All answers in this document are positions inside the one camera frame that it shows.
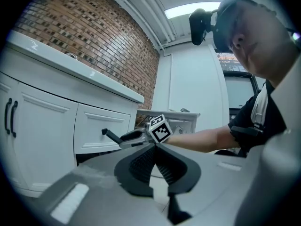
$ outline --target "black shirt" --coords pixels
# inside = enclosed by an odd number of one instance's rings
[[[263,130],[263,135],[261,137],[256,138],[254,141],[254,145],[252,146],[265,144],[266,141],[270,139],[273,135],[281,133],[286,129],[283,118],[275,102],[271,98],[271,93],[273,92],[274,88],[268,80],[266,80],[265,85],[268,94],[268,106],[267,106],[266,117],[264,122],[265,129]],[[247,103],[241,108],[237,116],[228,124],[229,128],[231,128],[232,126],[238,126],[243,128],[248,128],[253,126],[251,120],[251,113],[258,94],[259,93],[251,97],[247,101]],[[240,145],[244,144],[244,139],[246,138],[244,138],[243,135],[239,135],[239,136],[234,135],[234,137]]]

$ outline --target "white pipe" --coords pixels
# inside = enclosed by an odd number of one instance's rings
[[[168,111],[171,109],[171,91],[172,91],[172,75],[173,75],[173,64],[174,64],[174,55],[173,53],[165,54],[165,51],[163,51],[163,56],[170,56],[170,78],[169,78],[169,94],[168,94]]]
[[[146,6],[146,8],[149,10],[150,14],[154,17],[154,19],[156,20],[157,24],[158,24],[159,27],[161,28],[161,30],[162,30],[164,36],[166,37],[166,40],[167,40],[168,42],[170,42],[171,40],[170,40],[170,38],[169,38],[169,36],[168,36],[168,34],[167,34],[167,32],[166,32],[164,26],[162,25],[161,21],[158,19],[158,17],[157,17],[157,15],[155,14],[155,12],[151,9],[151,7],[150,7],[149,4],[147,3],[147,1],[146,1],[146,0],[140,0],[140,1]]]
[[[151,34],[154,36],[155,40],[157,41],[157,43],[159,44],[159,46],[164,50],[160,40],[158,39],[158,37],[156,36],[155,32],[152,30],[152,28],[150,27],[150,25],[146,22],[146,20],[142,17],[142,15],[132,6],[132,4],[130,4],[127,0],[123,0],[125,4],[127,4],[130,9],[132,9],[137,15],[138,17],[142,20],[142,22],[145,24],[145,26],[149,29],[149,31],[151,32]]]
[[[173,32],[171,31],[171,28],[167,22],[167,18],[165,15],[163,15],[162,10],[160,9],[160,7],[158,6],[157,2],[155,0],[149,0],[151,2],[151,4],[154,6],[156,12],[161,16],[161,19],[165,25],[165,27],[167,28],[167,32],[169,33],[169,36],[171,37],[171,40],[174,41],[175,40],[175,36],[173,34]]]

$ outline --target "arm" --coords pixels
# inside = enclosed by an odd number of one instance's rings
[[[257,95],[258,94],[251,97],[246,102],[240,109],[238,115],[227,126],[203,130],[194,134],[174,135],[167,139],[165,143],[204,153],[239,147],[239,143],[230,133],[230,128],[232,126],[248,128],[253,125],[251,121],[251,112]]]
[[[230,133],[229,126],[203,130],[194,134],[174,135],[165,143],[204,153],[239,147]]]

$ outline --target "ceiling light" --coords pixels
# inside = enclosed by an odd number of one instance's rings
[[[211,12],[217,9],[219,5],[220,2],[196,2],[196,3],[186,4],[186,5],[165,10],[164,13],[166,17],[170,19],[185,14],[191,14],[193,11],[195,11],[198,8],[202,8],[206,12]]]

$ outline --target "white door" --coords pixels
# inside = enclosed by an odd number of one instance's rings
[[[74,152],[99,153],[118,150],[120,147],[106,135],[107,128],[118,137],[128,132],[130,115],[79,104],[74,130]]]
[[[44,191],[75,168],[73,132],[78,103],[18,85],[13,140],[29,190]]]
[[[5,173],[12,185],[26,189],[26,183],[21,176],[16,160],[15,151],[12,145],[13,137],[10,131],[10,114],[11,108],[16,100],[18,83],[18,81],[0,73],[0,151],[1,163],[4,166]]]

